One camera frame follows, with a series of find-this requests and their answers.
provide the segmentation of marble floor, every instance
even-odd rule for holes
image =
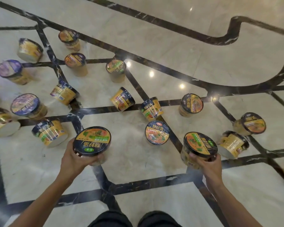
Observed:
[[[66,27],[80,33],[85,77],[65,66],[70,52],[58,32]],[[19,38],[44,48],[39,63],[17,56]],[[105,70],[113,57],[127,64],[120,84]],[[223,158],[223,180],[264,227],[284,226],[284,0],[0,0],[0,63],[8,59],[22,62],[34,80],[21,86],[0,77],[1,107],[33,93],[69,137],[45,148],[31,134],[36,121],[18,117],[20,130],[0,138],[0,227],[53,182],[67,141],[90,126],[111,132],[108,160],[75,179],[46,227],[86,227],[113,209],[134,226],[152,210],[184,227],[228,226],[202,173],[188,169],[179,151],[187,132],[218,141],[246,112],[261,115],[267,129],[249,136],[250,148],[238,159]],[[50,95],[58,78],[80,92],[70,106]],[[109,100],[120,87],[136,101],[123,113]],[[191,118],[178,113],[186,93],[205,101]],[[171,129],[159,147],[147,144],[138,110],[154,96]]]

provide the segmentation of instant noodle cup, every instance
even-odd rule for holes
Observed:
[[[120,112],[136,103],[131,94],[124,87],[120,87],[119,91],[110,99],[110,101]]]
[[[199,169],[199,164],[189,156],[190,153],[197,155],[197,158],[202,161],[209,161],[216,156],[217,152],[218,147],[210,137],[199,132],[188,132],[184,136],[180,156],[185,165]]]
[[[75,76],[86,76],[86,57],[82,53],[71,53],[64,58],[65,65],[69,67]]]
[[[70,29],[63,30],[58,34],[58,37],[68,49],[72,49],[76,52],[80,50],[79,35],[76,31]]]
[[[162,145],[169,139],[169,128],[161,121],[151,121],[145,128],[145,137],[154,145]]]
[[[163,110],[159,104],[157,97],[152,97],[144,101],[140,106],[139,110],[146,117],[148,122],[154,120],[160,120],[159,117],[163,114]]]
[[[189,93],[183,96],[179,106],[179,113],[184,117],[191,117],[193,114],[202,111],[203,106],[203,101],[199,96]]]
[[[29,75],[22,64],[16,60],[7,60],[0,64],[0,77],[20,85],[30,82]]]
[[[238,158],[242,151],[249,148],[248,140],[234,131],[224,132],[218,145],[219,153],[228,159]]]
[[[50,94],[64,105],[68,105],[74,98],[79,96],[79,92],[63,80],[55,86]]]
[[[27,38],[19,39],[18,57],[30,63],[37,63],[43,54],[43,48],[37,43]]]
[[[11,103],[11,112],[18,116],[40,120],[47,114],[47,107],[31,93],[18,96]]]
[[[34,136],[41,139],[47,147],[54,147],[68,137],[59,119],[44,119],[31,130]]]
[[[247,112],[233,123],[233,129],[243,136],[262,134],[266,130],[266,123],[258,114]]]
[[[92,126],[81,131],[74,140],[74,152],[78,156],[93,157],[103,153],[103,157],[91,166],[98,166],[106,161],[105,151],[109,148],[111,134],[102,126]]]
[[[113,59],[106,64],[106,71],[109,73],[111,81],[121,83],[125,80],[126,64],[124,61]]]
[[[0,108],[0,137],[10,136],[19,129],[20,123],[13,120],[11,113]]]

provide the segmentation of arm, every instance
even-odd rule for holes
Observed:
[[[221,156],[219,154],[213,162],[202,161],[194,154],[190,154],[190,156],[201,166],[207,187],[215,197],[231,227],[262,227],[224,186],[222,181]]]
[[[42,227],[64,191],[83,169],[98,157],[80,158],[68,142],[56,180],[10,225],[10,227]]]

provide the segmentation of leg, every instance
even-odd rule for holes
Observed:
[[[181,227],[181,225],[163,211],[152,211],[140,219],[138,227]]]
[[[129,219],[117,211],[100,214],[88,227],[133,227]]]

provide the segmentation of forearm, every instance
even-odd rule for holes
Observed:
[[[56,179],[10,227],[42,227],[69,184]]]
[[[262,227],[224,185],[215,188],[213,195],[230,227]]]

